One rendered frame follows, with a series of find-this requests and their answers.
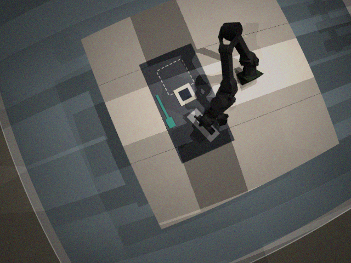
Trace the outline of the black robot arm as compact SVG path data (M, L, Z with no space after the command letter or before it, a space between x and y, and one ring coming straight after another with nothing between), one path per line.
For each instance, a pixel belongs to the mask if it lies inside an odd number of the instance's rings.
M240 22L227 22L224 23L219 31L219 54L222 64L222 81L220 87L216 93L210 106L214 110L226 111L236 101L234 97L238 91L237 81L234 78L233 70L233 56L232 52L234 47L240 54L239 63L243 67L243 74L246 78L256 76L257 66L259 65L259 59L255 53L249 51L244 39L242 38L242 25ZM224 44L223 38L230 41L230 44ZM217 119L219 126L226 125L228 114L218 114L214 117Z

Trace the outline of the teal small trowel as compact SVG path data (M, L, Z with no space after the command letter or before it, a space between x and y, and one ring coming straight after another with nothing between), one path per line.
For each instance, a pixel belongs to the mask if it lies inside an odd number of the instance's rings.
M162 104L160 98L158 97L158 95L156 95L156 98L157 98L158 102L160 103L160 105L161 105L161 107L162 107L162 109L163 109L163 111L164 111L164 113L165 113L165 115L166 115L166 117L167 117L167 119L165 119L165 120L166 120L166 122L167 122L169 128L171 129L171 128L175 127L176 124L174 123L172 117L169 117L169 116L168 116L168 114L167 114L167 112L166 112L166 110L165 110L165 108L164 108L164 106L163 106L163 104Z

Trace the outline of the white square tile with dark square center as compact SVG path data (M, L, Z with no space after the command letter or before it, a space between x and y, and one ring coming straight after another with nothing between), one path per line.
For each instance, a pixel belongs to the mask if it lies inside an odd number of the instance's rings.
M173 91L175 96L177 97L181 106L197 99L190 83L183 85L182 87Z

